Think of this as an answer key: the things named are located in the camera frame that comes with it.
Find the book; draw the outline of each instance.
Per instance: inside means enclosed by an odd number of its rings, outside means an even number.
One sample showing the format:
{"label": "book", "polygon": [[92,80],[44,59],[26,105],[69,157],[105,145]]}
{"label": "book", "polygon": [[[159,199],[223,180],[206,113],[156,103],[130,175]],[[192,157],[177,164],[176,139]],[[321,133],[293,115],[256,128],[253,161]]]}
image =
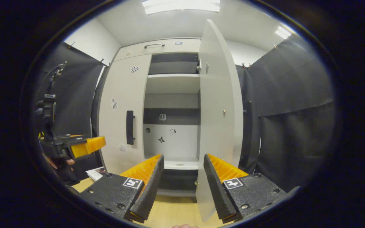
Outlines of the book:
{"label": "book", "polygon": [[106,174],[104,167],[95,168],[93,170],[86,171],[87,175],[94,181],[99,180],[103,175]]}

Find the wooden floor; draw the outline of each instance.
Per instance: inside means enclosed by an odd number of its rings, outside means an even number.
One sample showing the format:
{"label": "wooden floor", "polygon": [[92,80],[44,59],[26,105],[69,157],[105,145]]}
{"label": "wooden floor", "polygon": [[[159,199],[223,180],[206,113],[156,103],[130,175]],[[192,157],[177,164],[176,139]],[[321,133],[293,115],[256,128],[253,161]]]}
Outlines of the wooden floor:
{"label": "wooden floor", "polygon": [[[93,183],[94,181],[91,178],[87,178],[79,184],[73,185],[73,188],[78,192],[82,192]],[[151,228],[172,228],[174,225],[182,224],[196,225],[200,228],[215,228],[226,225],[218,219],[216,212],[208,221],[203,222],[198,205],[193,203],[191,198],[170,196],[157,196],[148,220],[141,225]]]}

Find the white cabinet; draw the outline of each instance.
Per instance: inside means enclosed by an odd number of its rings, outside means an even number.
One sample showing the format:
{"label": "white cabinet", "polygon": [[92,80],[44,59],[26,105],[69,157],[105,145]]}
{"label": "white cabinet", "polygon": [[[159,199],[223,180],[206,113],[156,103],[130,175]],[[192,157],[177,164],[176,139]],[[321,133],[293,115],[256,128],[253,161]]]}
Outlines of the white cabinet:
{"label": "white cabinet", "polygon": [[[101,95],[99,134],[105,136],[101,149],[107,172],[120,174],[144,161],[143,106],[147,73],[152,55],[113,62]],[[126,141],[126,112],[133,111],[133,145]]]}
{"label": "white cabinet", "polygon": [[[176,45],[176,41],[184,41],[186,46]],[[144,48],[156,43],[165,45]],[[148,75],[152,54],[184,52],[198,53],[199,74]],[[144,108],[151,111],[144,113]],[[159,123],[163,116],[156,111],[167,108],[179,109],[176,122]],[[191,118],[199,115],[199,108],[200,119]],[[135,115],[133,145],[126,142],[129,110]],[[109,69],[99,109],[99,134],[107,142],[101,151],[108,172],[119,174],[158,153],[164,154],[165,169],[198,170],[196,195],[206,220],[215,213],[215,205],[203,169],[204,155],[210,153],[237,167],[242,130],[242,98],[235,64],[211,20],[207,20],[201,40],[151,41],[120,49]]]}
{"label": "white cabinet", "polygon": [[200,39],[165,39],[138,43],[119,49],[115,61],[147,54],[198,53],[200,44]]}

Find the open cabinet door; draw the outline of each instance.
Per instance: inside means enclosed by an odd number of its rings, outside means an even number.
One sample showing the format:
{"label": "open cabinet door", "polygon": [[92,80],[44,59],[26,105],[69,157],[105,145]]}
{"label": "open cabinet door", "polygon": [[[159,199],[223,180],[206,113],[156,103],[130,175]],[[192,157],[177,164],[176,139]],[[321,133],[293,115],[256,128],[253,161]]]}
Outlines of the open cabinet door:
{"label": "open cabinet door", "polygon": [[151,57],[118,60],[109,69],[99,106],[99,135],[106,140],[101,153],[107,172],[120,174],[144,161],[143,108]]}
{"label": "open cabinet door", "polygon": [[201,134],[197,202],[202,220],[216,211],[204,170],[204,156],[210,153],[234,166],[239,165],[243,136],[243,106],[239,77],[226,41],[216,25],[207,20],[202,35]]}

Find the white wall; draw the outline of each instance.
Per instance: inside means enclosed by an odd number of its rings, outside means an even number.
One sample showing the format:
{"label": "white wall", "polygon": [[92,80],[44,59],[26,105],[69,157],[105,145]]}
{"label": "white wall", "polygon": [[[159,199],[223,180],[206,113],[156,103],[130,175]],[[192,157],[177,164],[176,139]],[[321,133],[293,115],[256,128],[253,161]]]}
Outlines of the white wall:
{"label": "white wall", "polygon": [[145,108],[198,108],[196,93],[150,93],[144,97]]}
{"label": "white wall", "polygon": [[245,63],[245,66],[248,67],[249,63],[253,64],[256,60],[268,52],[266,50],[235,41],[227,40],[226,43],[236,65],[242,65],[242,63]]}
{"label": "white wall", "polygon": [[120,44],[105,29],[97,18],[87,22],[65,40],[65,43],[108,65],[118,51]]}

